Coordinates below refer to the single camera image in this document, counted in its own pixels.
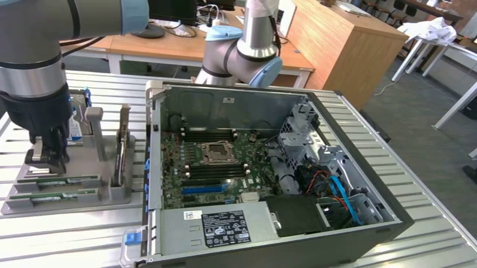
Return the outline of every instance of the cpu socket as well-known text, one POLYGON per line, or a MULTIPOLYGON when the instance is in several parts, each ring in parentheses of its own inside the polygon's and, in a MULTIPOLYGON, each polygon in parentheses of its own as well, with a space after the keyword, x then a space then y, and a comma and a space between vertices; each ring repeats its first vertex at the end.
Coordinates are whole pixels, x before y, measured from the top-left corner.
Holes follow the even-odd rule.
POLYGON ((234 156, 234 146, 229 142, 205 143, 201 145, 204 164, 234 164, 237 159, 234 156))

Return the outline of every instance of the aluminum table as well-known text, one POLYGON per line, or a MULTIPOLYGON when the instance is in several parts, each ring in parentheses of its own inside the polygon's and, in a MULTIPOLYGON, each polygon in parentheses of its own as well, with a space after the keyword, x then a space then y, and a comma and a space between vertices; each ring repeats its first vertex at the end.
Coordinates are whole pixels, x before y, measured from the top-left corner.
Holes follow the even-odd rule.
MULTIPOLYGON (((119 267, 122 235, 141 226, 145 85, 154 78, 79 71, 69 71, 67 78, 70 88, 90 87, 94 106, 105 109, 103 135, 115 135, 121 105, 131 105, 130 129, 138 139, 133 201, 110 207, 0 215, 0 267, 119 267)), ((317 96, 416 221, 395 241, 379 245, 357 262, 341 267, 477 267, 476 239, 348 100, 328 91, 317 91, 317 96)), ((320 128, 336 144, 330 130, 324 125, 320 128)), ((29 132, 4 116, 0 120, 0 203, 30 147, 29 132)))

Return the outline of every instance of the computer monitor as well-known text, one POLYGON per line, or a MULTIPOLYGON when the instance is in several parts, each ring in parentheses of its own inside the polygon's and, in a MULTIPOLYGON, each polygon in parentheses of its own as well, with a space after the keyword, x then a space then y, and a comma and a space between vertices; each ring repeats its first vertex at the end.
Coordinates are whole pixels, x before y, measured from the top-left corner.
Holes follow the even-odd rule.
POLYGON ((200 6, 216 4, 222 10, 236 10, 236 0, 198 0, 200 6))
POLYGON ((197 22, 197 0, 147 0, 150 18, 163 21, 181 21, 194 25, 197 22))

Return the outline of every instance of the warning label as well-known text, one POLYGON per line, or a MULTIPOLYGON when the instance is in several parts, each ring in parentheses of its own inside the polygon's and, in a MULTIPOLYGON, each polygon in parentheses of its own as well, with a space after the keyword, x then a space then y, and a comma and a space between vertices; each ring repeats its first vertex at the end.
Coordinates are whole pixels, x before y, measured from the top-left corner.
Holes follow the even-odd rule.
POLYGON ((242 210, 204 214, 202 225, 208 247, 222 247, 253 241, 242 210))

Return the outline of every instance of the robotic arm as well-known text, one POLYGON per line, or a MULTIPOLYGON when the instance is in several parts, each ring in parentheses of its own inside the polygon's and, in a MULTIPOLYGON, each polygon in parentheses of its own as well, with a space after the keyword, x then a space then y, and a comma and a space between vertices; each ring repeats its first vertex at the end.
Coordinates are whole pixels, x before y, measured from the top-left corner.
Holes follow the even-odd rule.
POLYGON ((59 41, 139 31, 147 19, 147 0, 0 0, 0 96, 35 144, 26 164, 66 172, 73 107, 59 41))
POLYGON ((272 85, 282 69, 274 20, 278 3, 278 0, 248 0, 244 31, 230 26, 210 29, 196 83, 234 85, 241 79, 253 87, 272 85))

